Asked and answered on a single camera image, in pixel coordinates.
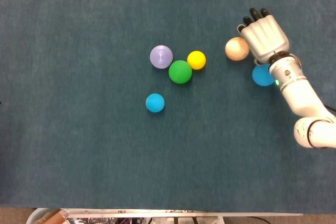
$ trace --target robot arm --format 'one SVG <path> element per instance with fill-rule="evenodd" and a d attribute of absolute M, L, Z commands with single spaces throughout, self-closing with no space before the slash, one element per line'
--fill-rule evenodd
<path fill-rule="evenodd" d="M 336 117 L 323 105 L 302 72 L 299 58 L 289 53 L 289 41 L 276 20 L 266 9 L 261 17 L 254 9 L 245 25 L 237 27 L 260 63 L 270 63 L 270 74 L 276 79 L 292 112 L 303 118 L 294 126 L 296 141 L 308 148 L 336 148 Z"/>

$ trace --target teal fabric surface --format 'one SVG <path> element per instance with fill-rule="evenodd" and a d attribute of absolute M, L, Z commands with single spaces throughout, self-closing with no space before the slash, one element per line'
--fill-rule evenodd
<path fill-rule="evenodd" d="M 279 90 L 224 55 L 250 7 L 336 106 L 336 0 L 0 0 L 0 205 L 335 213 L 336 151 L 298 146 Z M 160 44 L 206 68 L 174 84 Z"/>

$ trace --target cable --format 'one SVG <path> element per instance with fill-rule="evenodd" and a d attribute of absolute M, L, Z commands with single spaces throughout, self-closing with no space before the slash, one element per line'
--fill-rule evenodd
<path fill-rule="evenodd" d="M 265 220 L 265 219 L 263 219 L 263 218 L 260 218 L 260 217 L 255 217 L 255 216 L 248 216 L 248 218 L 253 218 L 253 219 L 261 220 L 261 221 L 264 221 L 264 222 L 266 222 L 267 224 L 271 224 L 271 222 L 269 222 L 268 220 Z"/>
<path fill-rule="evenodd" d="M 325 105 L 325 104 L 324 104 L 324 106 L 325 106 L 328 110 L 331 110 L 331 111 L 333 111 L 333 112 L 336 112 L 336 109 L 335 109 L 335 108 L 330 107 L 330 106 Z"/>

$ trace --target blue ball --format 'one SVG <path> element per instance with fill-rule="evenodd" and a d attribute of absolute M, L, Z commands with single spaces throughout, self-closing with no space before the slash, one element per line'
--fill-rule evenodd
<path fill-rule="evenodd" d="M 252 71 L 252 79 L 256 84 L 266 87 L 274 83 L 274 78 L 268 71 L 269 66 L 270 64 L 263 64 L 254 67 Z"/>
<path fill-rule="evenodd" d="M 164 107 L 164 99 L 160 94 L 150 94 L 146 99 L 146 107 L 150 112 L 160 112 Z"/>

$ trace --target lavender ball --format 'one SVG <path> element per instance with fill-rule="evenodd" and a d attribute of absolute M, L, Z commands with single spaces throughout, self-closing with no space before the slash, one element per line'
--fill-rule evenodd
<path fill-rule="evenodd" d="M 159 45 L 153 48 L 149 58 L 153 66 L 164 69 L 172 63 L 173 52 L 168 47 Z"/>

